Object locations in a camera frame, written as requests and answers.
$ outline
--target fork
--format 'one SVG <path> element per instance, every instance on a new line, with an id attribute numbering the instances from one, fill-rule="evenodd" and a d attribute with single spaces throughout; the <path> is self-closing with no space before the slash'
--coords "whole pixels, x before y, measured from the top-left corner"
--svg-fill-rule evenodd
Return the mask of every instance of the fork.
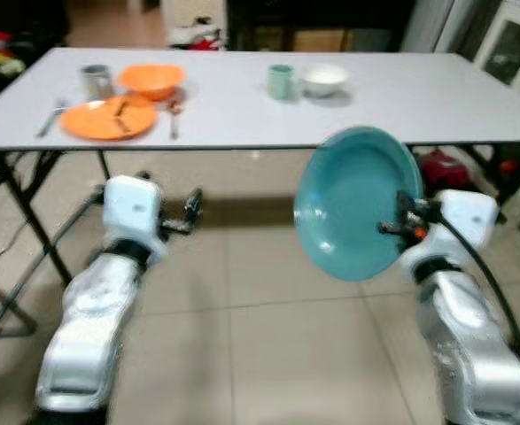
<path id="1" fill-rule="evenodd" d="M 43 127 L 41 127 L 41 130 L 37 132 L 35 137 L 45 137 L 47 133 L 49 133 L 50 127 L 53 125 L 53 122 L 55 122 L 55 119 L 66 109 L 68 108 L 67 102 L 64 99 L 59 99 L 57 101 L 57 105 L 53 108 L 53 111 L 50 113 L 49 118 L 45 121 L 43 124 Z"/>

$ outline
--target teal plate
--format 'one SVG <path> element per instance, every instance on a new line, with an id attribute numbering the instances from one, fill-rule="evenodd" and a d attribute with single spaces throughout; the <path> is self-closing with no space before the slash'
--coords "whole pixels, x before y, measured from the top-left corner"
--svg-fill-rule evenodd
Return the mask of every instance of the teal plate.
<path id="1" fill-rule="evenodd" d="M 399 257 L 397 237 L 377 225 L 394 221 L 398 190 L 423 197 L 411 152 L 384 131 L 348 128 L 311 157 L 295 196 L 295 228 L 308 257 L 326 273 L 363 281 Z"/>

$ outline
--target white table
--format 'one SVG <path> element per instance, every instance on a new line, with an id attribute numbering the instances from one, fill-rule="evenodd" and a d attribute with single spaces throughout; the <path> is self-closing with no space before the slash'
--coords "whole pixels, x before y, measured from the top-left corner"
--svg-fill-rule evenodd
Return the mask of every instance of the white table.
<path id="1" fill-rule="evenodd" d="M 266 94 L 268 67 L 300 73 L 313 63 L 344 67 L 346 91 L 327 100 L 279 102 Z M 183 66 L 188 94 L 180 136 L 169 119 L 129 142 L 82 140 L 53 126 L 34 134 L 56 99 L 85 100 L 79 69 L 107 64 Z M 0 94 L 0 151 L 188 150 L 315 147 L 350 126 L 375 126 L 412 144 L 520 142 L 520 96 L 456 55 L 189 52 L 174 50 L 53 49 Z"/>

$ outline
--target green mug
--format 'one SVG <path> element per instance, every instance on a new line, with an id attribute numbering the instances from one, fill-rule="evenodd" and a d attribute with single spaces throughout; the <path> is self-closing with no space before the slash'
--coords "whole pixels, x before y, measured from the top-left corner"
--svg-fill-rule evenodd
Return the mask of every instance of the green mug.
<path id="1" fill-rule="evenodd" d="M 288 65 L 272 65 L 269 67 L 268 93 L 274 99 L 291 97 L 293 68 Z"/>

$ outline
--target table leg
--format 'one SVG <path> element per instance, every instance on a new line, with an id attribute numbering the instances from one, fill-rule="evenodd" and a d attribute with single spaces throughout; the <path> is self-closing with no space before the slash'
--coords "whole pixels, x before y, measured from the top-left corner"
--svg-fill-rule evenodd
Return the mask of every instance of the table leg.
<path id="1" fill-rule="evenodd" d="M 97 155 L 98 160 L 100 161 L 100 166 L 102 167 L 102 172 L 104 173 L 104 178 L 110 180 L 110 170 L 108 169 L 108 163 L 106 162 L 104 151 L 97 151 Z"/>
<path id="2" fill-rule="evenodd" d="M 14 199 L 17 201 L 19 208 L 21 208 L 21 211 L 25 214 L 29 225 L 43 244 L 43 249 L 47 250 L 47 248 L 50 246 L 50 239 L 47 236 L 47 232 L 37 219 L 37 216 L 35 215 L 31 205 L 29 204 L 29 201 L 27 200 L 27 197 L 21 190 L 19 184 L 16 182 L 12 169 L 8 166 L 5 160 L 5 155 L 3 153 L 0 153 L 0 174 L 5 178 L 5 182 L 8 185 L 8 188 L 10 189 Z M 61 257 L 58 255 L 57 249 L 53 247 L 49 255 L 59 275 L 63 279 L 63 282 L 65 284 L 70 283 L 73 277 L 69 273 Z"/>

